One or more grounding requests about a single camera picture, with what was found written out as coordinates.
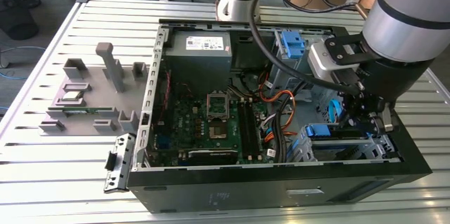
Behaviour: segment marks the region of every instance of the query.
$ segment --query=aluminum table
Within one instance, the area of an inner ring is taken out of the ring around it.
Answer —
[[[268,23],[345,26],[354,13],[305,14],[262,7]],[[403,95],[397,111],[435,173],[357,204],[153,215],[131,192],[103,194],[105,160],[115,137],[42,137],[38,125],[65,78],[63,63],[102,64],[99,42],[115,45],[122,64],[153,63],[160,18],[214,20],[213,4],[134,0],[77,3],[0,123],[3,223],[449,223],[450,95],[429,70]]]

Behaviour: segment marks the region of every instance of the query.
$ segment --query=metal bracket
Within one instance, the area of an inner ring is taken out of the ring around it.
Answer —
[[[114,150],[110,151],[105,168],[109,170],[105,193],[127,192],[127,180],[134,156],[137,136],[127,133],[117,137]]]
[[[360,51],[361,49],[356,47],[363,45],[364,40],[364,35],[356,34],[329,38],[325,41],[330,56],[338,65],[358,64],[380,59],[376,53]]]

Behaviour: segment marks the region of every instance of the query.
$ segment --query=slotted metal table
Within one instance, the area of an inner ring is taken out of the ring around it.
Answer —
[[[338,25],[352,34],[364,25],[353,13],[313,15],[277,7],[262,7],[261,13],[268,23]],[[131,192],[103,194],[105,160],[115,137],[42,137],[38,125],[65,78],[66,60],[82,58],[87,64],[102,64],[97,44],[111,42],[123,65],[136,61],[152,65],[160,18],[214,20],[216,7],[134,0],[90,0],[74,5],[0,123],[5,223],[449,222],[450,95],[431,70],[397,106],[435,172],[419,181],[397,185],[357,204],[160,215],[148,212]]]

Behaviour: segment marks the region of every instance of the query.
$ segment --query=gray carpet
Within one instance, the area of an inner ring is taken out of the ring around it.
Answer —
[[[42,46],[47,47],[58,28],[71,10],[75,0],[42,0],[43,4],[33,9],[33,15],[38,22],[41,31],[39,34],[26,41],[13,41],[7,35],[0,32],[0,49],[5,50],[5,44],[11,46]],[[173,0],[180,2],[192,2],[192,0]],[[201,3],[213,3],[216,0],[196,0]],[[281,0],[261,0],[261,5],[268,6],[282,6],[285,7]],[[14,77],[29,76],[31,70],[41,58],[41,50],[14,50],[5,53],[2,56],[13,63],[9,69],[0,69],[3,74]],[[450,57],[441,56],[435,65],[433,70],[443,80],[444,84],[450,87]],[[19,90],[25,84],[25,80],[10,80],[0,77],[0,106],[9,107],[19,93]]]

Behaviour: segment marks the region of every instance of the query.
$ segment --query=sticker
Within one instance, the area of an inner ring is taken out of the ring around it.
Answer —
[[[87,111],[74,111],[74,110],[71,110],[71,111],[65,111],[65,113],[66,114],[87,114]]]
[[[266,85],[270,89],[272,89],[273,86],[274,86],[274,84],[273,84],[272,82],[269,82],[269,81],[265,82],[265,85]]]
[[[324,193],[324,191],[318,189],[305,189],[305,190],[288,190],[288,195],[297,195],[297,194],[317,194]]]
[[[222,37],[188,37],[186,50],[224,50]]]
[[[277,151],[273,149],[268,149],[268,156],[269,157],[276,157]]]

